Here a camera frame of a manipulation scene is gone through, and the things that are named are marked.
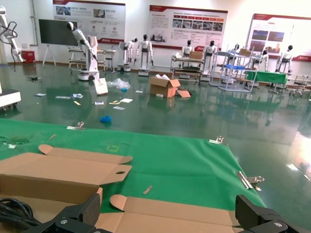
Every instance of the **cardboard box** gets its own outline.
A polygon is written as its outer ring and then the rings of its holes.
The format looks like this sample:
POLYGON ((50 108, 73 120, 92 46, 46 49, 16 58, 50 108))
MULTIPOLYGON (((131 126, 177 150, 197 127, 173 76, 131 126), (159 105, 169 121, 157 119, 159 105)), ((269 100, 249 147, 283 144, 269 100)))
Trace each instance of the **cardboard box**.
POLYGON ((202 52, 197 52, 197 51, 191 51, 190 52, 190 58, 191 59, 202 59, 202 52))
POLYGON ((240 55, 246 56, 246 57, 249 57, 251 53, 252 52, 250 50, 246 50, 246 49, 240 49, 240 52, 239 52, 240 55))
POLYGON ((96 227, 112 233, 189 233, 243 231, 234 211, 113 195, 110 203, 124 213, 100 214, 96 227))
MULTIPOLYGON (((132 160, 111 154, 53 148, 46 153, 24 153, 0 161, 0 198, 15 198, 31 206, 41 222, 52 220, 66 206, 84 203, 92 194, 103 195, 100 185, 122 181, 132 160)), ((0 223, 1 233, 12 229, 0 223)))
POLYGON ((149 83, 151 85, 150 94, 161 94, 167 98, 175 96, 176 88, 180 86, 178 79, 165 80, 151 77, 149 83))

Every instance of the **green mat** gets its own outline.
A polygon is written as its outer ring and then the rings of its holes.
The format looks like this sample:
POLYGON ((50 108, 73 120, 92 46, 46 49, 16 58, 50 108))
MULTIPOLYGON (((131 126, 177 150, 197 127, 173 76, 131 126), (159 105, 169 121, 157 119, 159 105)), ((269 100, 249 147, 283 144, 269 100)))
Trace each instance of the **green mat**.
POLYGON ((40 144, 78 150, 131 155, 132 170, 120 183, 104 185, 102 212, 113 211, 114 194, 235 209, 235 196, 246 195, 264 206, 254 190, 246 190, 236 172, 242 170, 230 149, 203 139, 86 129, 0 119, 0 159, 24 152, 40 153, 40 144), (8 145, 17 144, 15 149, 8 145), (147 195, 142 193, 148 186, 147 195))

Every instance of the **cardboard flap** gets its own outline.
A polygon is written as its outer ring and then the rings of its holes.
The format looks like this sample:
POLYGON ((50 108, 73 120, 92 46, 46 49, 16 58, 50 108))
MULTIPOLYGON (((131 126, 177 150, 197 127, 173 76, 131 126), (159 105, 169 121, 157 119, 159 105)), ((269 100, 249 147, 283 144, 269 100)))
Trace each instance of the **cardboard flap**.
POLYGON ((149 80, 149 83, 152 84, 152 85, 166 87, 167 84, 169 83, 169 81, 165 80, 165 79, 158 79, 156 77, 151 77, 150 80, 149 80))
POLYGON ((125 164, 125 163, 130 162, 133 159, 132 156, 120 156, 120 155, 90 152, 90 151, 83 151, 83 150, 73 150, 73 149, 58 148, 58 147, 54 148, 50 145, 40 145, 39 150, 42 153, 49 155, 49 156, 98 161, 98 162, 112 163, 112 164, 125 164))
POLYGON ((196 205, 149 200, 114 195, 111 204, 120 210, 150 216, 177 218, 182 220, 212 223, 226 226, 239 225, 234 211, 208 208, 196 205))
POLYGON ((190 93, 188 91, 179 91, 177 93, 181 96, 181 98, 190 98, 190 93))
POLYGON ((180 83, 179 83, 178 79, 171 79, 170 83, 171 83, 172 87, 180 86, 180 83))
POLYGON ((129 165, 118 165, 116 166, 102 181, 99 185, 114 183, 123 181, 132 166, 129 165))

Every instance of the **screw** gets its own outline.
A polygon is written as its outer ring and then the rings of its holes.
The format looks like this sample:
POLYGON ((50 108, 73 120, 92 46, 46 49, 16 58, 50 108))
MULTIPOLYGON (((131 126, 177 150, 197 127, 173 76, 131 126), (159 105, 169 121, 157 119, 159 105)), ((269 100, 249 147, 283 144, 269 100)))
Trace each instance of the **screw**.
POLYGON ((283 225, 278 223, 278 222, 275 222, 274 225, 276 225, 277 227, 282 227, 283 225))

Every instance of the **plastic bag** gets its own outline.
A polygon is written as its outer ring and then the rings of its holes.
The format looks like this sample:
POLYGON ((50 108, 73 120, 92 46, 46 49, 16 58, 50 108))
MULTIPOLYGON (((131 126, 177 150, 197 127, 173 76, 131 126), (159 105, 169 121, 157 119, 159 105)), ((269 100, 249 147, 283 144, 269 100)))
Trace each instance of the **plastic bag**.
POLYGON ((130 89, 131 85, 128 82, 122 81, 120 78, 115 79, 112 82, 107 82, 108 87, 115 86, 117 89, 130 89))

